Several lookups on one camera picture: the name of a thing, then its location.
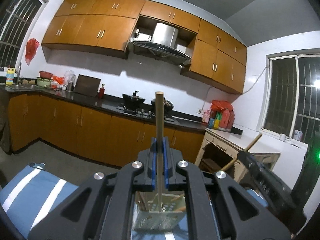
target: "gas stove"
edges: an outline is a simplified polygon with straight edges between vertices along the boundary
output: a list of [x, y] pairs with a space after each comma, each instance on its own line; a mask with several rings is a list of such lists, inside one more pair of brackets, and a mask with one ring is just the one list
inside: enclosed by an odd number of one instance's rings
[[[121, 103], [117, 107], [117, 109], [121, 110], [122, 113], [124, 113], [124, 114], [137, 116], [137, 117], [140, 117], [143, 119], [148, 119], [148, 120], [155, 120], [156, 119], [155, 114], [149, 110], [145, 110], [142, 108], [139, 108], [137, 110], [127, 109], [123, 103]], [[169, 115], [169, 114], [166, 114], [164, 116], [164, 122], [180, 124], [172, 115]]]

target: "red bowl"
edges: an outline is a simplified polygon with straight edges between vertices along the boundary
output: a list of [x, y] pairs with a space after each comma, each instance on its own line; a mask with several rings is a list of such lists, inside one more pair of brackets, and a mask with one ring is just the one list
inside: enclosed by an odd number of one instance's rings
[[39, 71], [40, 77], [45, 79], [51, 79], [53, 74], [47, 71]]

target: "plastic bottle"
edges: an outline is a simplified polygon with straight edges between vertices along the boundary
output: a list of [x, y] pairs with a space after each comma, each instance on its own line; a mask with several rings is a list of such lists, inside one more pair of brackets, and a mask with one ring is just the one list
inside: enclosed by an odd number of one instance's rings
[[99, 99], [102, 99], [103, 98], [103, 96], [104, 96], [104, 84], [102, 84], [102, 87], [100, 88], [100, 90], [99, 90], [99, 94], [98, 94], [98, 98]]
[[210, 128], [210, 129], [213, 128], [214, 121], [216, 120], [216, 115], [217, 115], [217, 111], [211, 110], [210, 120], [209, 120], [209, 123], [208, 123], [208, 126], [207, 126], [208, 128]]
[[203, 123], [208, 123], [210, 119], [210, 110], [204, 111], [203, 117], [202, 117], [202, 122]]
[[227, 132], [231, 132], [231, 128], [233, 126], [234, 121], [235, 121], [235, 112], [232, 110], [230, 112], [229, 122], [227, 125]]
[[222, 117], [221, 117], [221, 120], [220, 120], [220, 123], [219, 123], [218, 130], [220, 130], [220, 131], [226, 131], [227, 130], [229, 117], [230, 117], [230, 111], [229, 111], [229, 109], [226, 108], [222, 112]]
[[221, 120], [221, 113], [219, 112], [219, 113], [217, 113], [216, 119], [214, 120], [214, 124], [213, 124], [214, 129], [216, 129], [216, 130], [218, 129], [220, 120]]
[[13, 84], [14, 73], [15, 73], [14, 68], [8, 67], [7, 78], [5, 79], [6, 85]]

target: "white stripe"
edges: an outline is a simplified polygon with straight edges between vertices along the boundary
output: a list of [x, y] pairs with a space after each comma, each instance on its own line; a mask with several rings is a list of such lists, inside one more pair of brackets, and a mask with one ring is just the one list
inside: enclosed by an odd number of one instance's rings
[[12, 202], [15, 200], [15, 198], [18, 196], [18, 194], [23, 190], [23, 188], [40, 172], [39, 169], [34, 169], [31, 171], [27, 176], [25, 176], [18, 184], [15, 186], [15, 188], [10, 192], [7, 199], [4, 201], [2, 207], [5, 212], [8, 211], [10, 208]]
[[54, 186], [53, 190], [50, 192], [47, 200], [44, 202], [42, 208], [40, 209], [35, 221], [33, 222], [31, 229], [38, 224], [44, 217], [49, 213], [53, 203], [57, 199], [60, 191], [62, 190], [66, 181], [64, 179], [60, 179], [58, 183]]
[[165, 240], [175, 240], [172, 232], [166, 232], [164, 233], [164, 236], [165, 236]]

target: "black countertop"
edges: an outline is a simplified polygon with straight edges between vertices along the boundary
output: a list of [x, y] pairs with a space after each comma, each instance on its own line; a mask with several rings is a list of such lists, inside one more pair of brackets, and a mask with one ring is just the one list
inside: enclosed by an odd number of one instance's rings
[[[132, 114], [125, 113], [122, 110], [117, 109], [119, 104], [122, 102], [122, 98], [116, 98], [113, 96], [108, 96], [105, 95], [103, 99], [98, 99], [96, 97], [90, 97], [90, 96], [85, 96], [81, 95], [75, 92], [67, 92], [63, 90], [58, 90], [54, 91], [52, 89], [45, 89], [41, 87], [37, 87], [37, 89], [33, 90], [12, 90], [6, 85], [0, 85], [0, 89], [7, 91], [8, 93], [11, 94], [29, 94], [29, 93], [40, 93], [46, 96], [50, 96], [52, 98], [60, 99], [60, 100], [65, 100], [71, 103], [75, 103], [81, 106], [87, 106], [89, 108], [97, 109], [100, 111], [105, 111], [107, 113], [111, 114], [117, 114], [117, 115], [122, 115], [122, 116], [127, 116], [132, 119], [138, 119], [138, 120], [143, 120], [145, 122], [149, 123], [156, 123], [154, 119], [149, 119], [143, 116], [136, 116]], [[195, 116], [189, 116], [187, 114], [183, 114], [177, 111], [173, 111], [172, 115], [174, 117], [174, 122], [169, 122], [169, 121], [164, 121], [164, 125], [167, 127], [175, 127], [178, 129], [186, 130], [186, 131], [195, 131], [195, 132], [201, 132], [205, 133], [205, 128], [206, 126], [203, 125], [199, 121], [195, 121], [200, 119], [199, 117]]]

